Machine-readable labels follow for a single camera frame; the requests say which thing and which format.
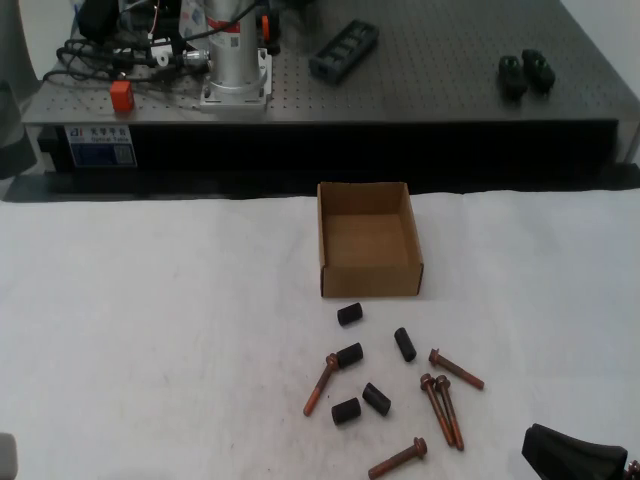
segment copper bolt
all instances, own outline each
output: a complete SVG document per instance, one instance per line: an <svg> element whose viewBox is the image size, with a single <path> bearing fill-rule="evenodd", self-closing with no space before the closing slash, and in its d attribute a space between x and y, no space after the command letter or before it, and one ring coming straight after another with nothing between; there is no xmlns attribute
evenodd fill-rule
<svg viewBox="0 0 640 480"><path fill-rule="evenodd" d="M473 385L478 390L482 390L484 388L484 382L482 380L480 380L477 377L474 377L463 368L460 368L451 360L447 360L446 358L441 356L439 352L440 352L440 349L431 350L431 353L429 354L429 361L431 362L431 365L433 365L434 367L437 367L438 365L440 365L442 368L449 370L456 377L460 377L465 382Z"/></svg>
<svg viewBox="0 0 640 480"><path fill-rule="evenodd" d="M327 382L329 381L331 374L337 369L338 356L335 353L332 353L327 357L327 366L324 368L324 372L322 372L320 380L318 380L318 383L316 383L316 388L314 388L313 392L311 392L311 396L309 397L309 400L307 400L307 404L304 406L304 410L302 410L307 417L311 415L311 412L313 412L316 403L318 403L318 400L320 400L320 395L322 395L324 387L327 386Z"/></svg>
<svg viewBox="0 0 640 480"><path fill-rule="evenodd" d="M442 411L442 406L440 405L440 401L436 396L436 392L433 389L435 383L436 379L428 373L425 373L422 377L420 377L420 388L427 392L427 396L429 397L431 405L433 406L433 411L438 418L438 423L440 424L440 428L442 429L442 433L444 434L444 439L447 441L447 444L449 444L450 447L453 447L453 445L455 444L453 433L451 432L451 427L449 426L447 417L445 417L444 412Z"/></svg>
<svg viewBox="0 0 640 480"><path fill-rule="evenodd" d="M370 469L369 479L374 480L375 478L381 477L385 473L390 472L394 468L402 465L404 462L411 460L413 457L423 458L426 454L427 442L424 441L424 438L415 437L413 439L413 445L411 445L409 448L395 454L389 460L385 460L381 464L376 465L375 467Z"/></svg>
<svg viewBox="0 0 640 480"><path fill-rule="evenodd" d="M444 409L447 411L447 417L449 417L449 423L453 430L453 438L456 441L456 448L460 451L464 450L464 442L462 441L462 433L460 433L460 425L458 425L458 419L456 418L456 411L453 409L453 403L451 403L451 396L449 395L449 387L451 382L444 375L440 375L436 378L436 391L442 394L442 400L444 401Z"/></svg>

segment small black block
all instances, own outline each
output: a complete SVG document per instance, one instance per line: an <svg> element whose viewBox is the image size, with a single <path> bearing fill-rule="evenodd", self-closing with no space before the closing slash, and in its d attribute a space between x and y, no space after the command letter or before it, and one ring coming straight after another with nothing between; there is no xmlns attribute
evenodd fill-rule
<svg viewBox="0 0 640 480"><path fill-rule="evenodd" d="M337 352L336 356L338 357L338 366L340 368L348 367L362 360L362 346L359 343L354 343L350 347Z"/></svg>
<svg viewBox="0 0 640 480"><path fill-rule="evenodd" d="M400 347L400 352L402 352L405 362L410 362L416 358L416 349L413 348L413 343L411 343L409 334L404 328L396 330L396 333L394 333L393 336L396 339L398 347Z"/></svg>
<svg viewBox="0 0 640 480"><path fill-rule="evenodd" d="M556 82L556 74L538 50L523 50L524 74L541 93L547 93Z"/></svg>
<svg viewBox="0 0 640 480"><path fill-rule="evenodd" d="M367 383L367 386L364 387L362 398L364 398L364 401L371 405L376 412L383 417L386 417L387 413L389 413L391 400L389 400L380 390L370 383Z"/></svg>
<svg viewBox="0 0 640 480"><path fill-rule="evenodd" d="M510 100L519 100L529 88L518 57L504 56L500 58L498 78L502 91Z"/></svg>
<svg viewBox="0 0 640 480"><path fill-rule="evenodd" d="M360 402L358 402L357 398L352 398L331 407L331 416L333 417L333 423L336 425L357 418L360 413Z"/></svg>
<svg viewBox="0 0 640 480"><path fill-rule="evenodd" d="M338 310L338 323L343 327L361 318L362 306L359 303L354 303L353 305Z"/></svg>

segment red label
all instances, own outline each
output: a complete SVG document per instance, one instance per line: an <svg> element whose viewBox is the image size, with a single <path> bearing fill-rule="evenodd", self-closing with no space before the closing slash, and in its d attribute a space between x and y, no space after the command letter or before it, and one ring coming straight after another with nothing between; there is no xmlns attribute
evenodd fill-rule
<svg viewBox="0 0 640 480"><path fill-rule="evenodd" d="M229 22L221 22L219 20L214 20L212 18L207 18L207 23L213 29L224 28L225 25L229 25ZM236 23L235 25L232 25L229 28L225 28L224 31L227 33L240 33L240 22Z"/></svg>

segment label sticker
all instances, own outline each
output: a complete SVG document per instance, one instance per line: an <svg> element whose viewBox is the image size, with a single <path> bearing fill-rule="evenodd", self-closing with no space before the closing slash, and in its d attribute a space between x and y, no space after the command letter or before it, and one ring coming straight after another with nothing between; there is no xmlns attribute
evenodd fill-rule
<svg viewBox="0 0 640 480"><path fill-rule="evenodd" d="M128 126L67 125L64 130L76 167L137 167Z"/></svg>
<svg viewBox="0 0 640 480"><path fill-rule="evenodd" d="M207 17L207 25L211 30L224 28L229 22L222 22ZM240 23L236 23L227 28L224 32L217 33L211 37L211 42L221 48L240 48Z"/></svg>

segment brown cardboard box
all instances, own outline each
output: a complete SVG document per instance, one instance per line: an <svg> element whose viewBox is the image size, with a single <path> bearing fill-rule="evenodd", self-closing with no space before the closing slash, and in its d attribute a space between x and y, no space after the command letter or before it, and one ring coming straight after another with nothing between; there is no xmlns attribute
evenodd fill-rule
<svg viewBox="0 0 640 480"><path fill-rule="evenodd" d="M406 183L318 185L323 297L417 295L422 253Z"/></svg>

